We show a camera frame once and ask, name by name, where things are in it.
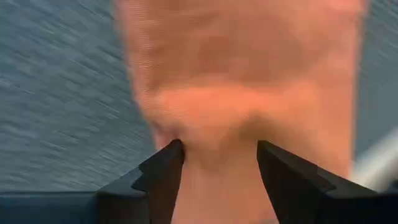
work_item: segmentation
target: gray carpet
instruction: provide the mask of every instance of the gray carpet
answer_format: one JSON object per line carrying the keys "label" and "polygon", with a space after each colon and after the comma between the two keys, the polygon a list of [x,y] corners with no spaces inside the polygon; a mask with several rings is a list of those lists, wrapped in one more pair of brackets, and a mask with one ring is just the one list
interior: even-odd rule
{"label": "gray carpet", "polygon": [[[0,190],[91,190],[153,153],[109,0],[0,0]],[[358,153],[398,124],[398,8],[374,2]]]}

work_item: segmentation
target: gray fabric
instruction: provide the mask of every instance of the gray fabric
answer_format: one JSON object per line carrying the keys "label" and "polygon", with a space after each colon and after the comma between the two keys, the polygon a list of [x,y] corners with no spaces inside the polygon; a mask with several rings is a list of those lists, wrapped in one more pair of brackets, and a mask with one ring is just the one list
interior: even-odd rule
{"label": "gray fabric", "polygon": [[[357,153],[398,124],[396,4],[374,1]],[[153,153],[109,0],[0,0],[0,190],[92,190]]]}
{"label": "gray fabric", "polygon": [[356,155],[398,125],[398,2],[373,1],[360,66]]}

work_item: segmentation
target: skin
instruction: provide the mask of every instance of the skin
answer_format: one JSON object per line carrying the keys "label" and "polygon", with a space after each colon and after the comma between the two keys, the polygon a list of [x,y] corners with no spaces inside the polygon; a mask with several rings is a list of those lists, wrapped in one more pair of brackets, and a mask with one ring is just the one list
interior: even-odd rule
{"label": "skin", "polygon": [[275,220],[258,139],[349,175],[367,1],[116,5],[134,99],[157,149],[174,138],[185,145],[174,224]]}

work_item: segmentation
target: black holder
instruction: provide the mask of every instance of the black holder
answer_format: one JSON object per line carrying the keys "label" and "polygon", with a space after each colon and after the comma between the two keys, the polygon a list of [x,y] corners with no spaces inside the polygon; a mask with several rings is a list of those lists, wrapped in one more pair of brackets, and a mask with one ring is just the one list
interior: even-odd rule
{"label": "black holder", "polygon": [[[170,224],[183,161],[173,140],[97,192],[2,193],[0,224]],[[257,161],[281,224],[398,223],[397,194],[377,194],[267,141]]]}

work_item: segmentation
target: white object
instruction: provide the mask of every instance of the white object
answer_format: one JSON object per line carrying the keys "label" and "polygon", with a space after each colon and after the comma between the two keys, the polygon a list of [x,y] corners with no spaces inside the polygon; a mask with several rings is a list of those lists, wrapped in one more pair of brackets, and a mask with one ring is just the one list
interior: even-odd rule
{"label": "white object", "polygon": [[364,153],[355,163],[352,181],[375,190],[385,191],[398,178],[398,129]]}

